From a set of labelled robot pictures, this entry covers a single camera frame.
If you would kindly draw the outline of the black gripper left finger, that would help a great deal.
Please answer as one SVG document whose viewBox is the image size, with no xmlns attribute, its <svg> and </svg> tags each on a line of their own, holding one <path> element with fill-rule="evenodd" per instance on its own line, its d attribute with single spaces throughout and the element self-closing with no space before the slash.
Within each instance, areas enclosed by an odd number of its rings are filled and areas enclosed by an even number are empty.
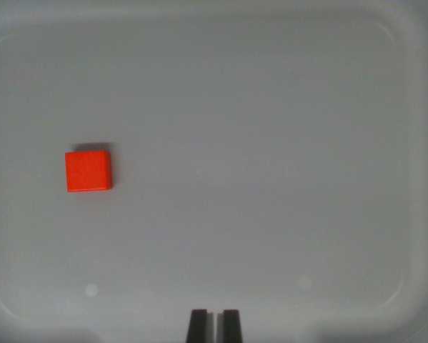
<svg viewBox="0 0 428 343">
<path fill-rule="evenodd" d="M 186 334 L 186 343 L 212 343 L 214 315 L 207 309 L 193 309 Z"/>
</svg>

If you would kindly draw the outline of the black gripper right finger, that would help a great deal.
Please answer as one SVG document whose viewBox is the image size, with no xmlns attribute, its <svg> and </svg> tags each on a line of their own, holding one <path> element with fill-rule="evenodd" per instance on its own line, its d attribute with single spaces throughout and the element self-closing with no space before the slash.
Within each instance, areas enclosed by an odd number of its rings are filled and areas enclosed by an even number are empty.
<svg viewBox="0 0 428 343">
<path fill-rule="evenodd" d="M 238 309 L 225 309 L 217 315 L 217 342 L 242 343 L 242 326 Z"/>
</svg>

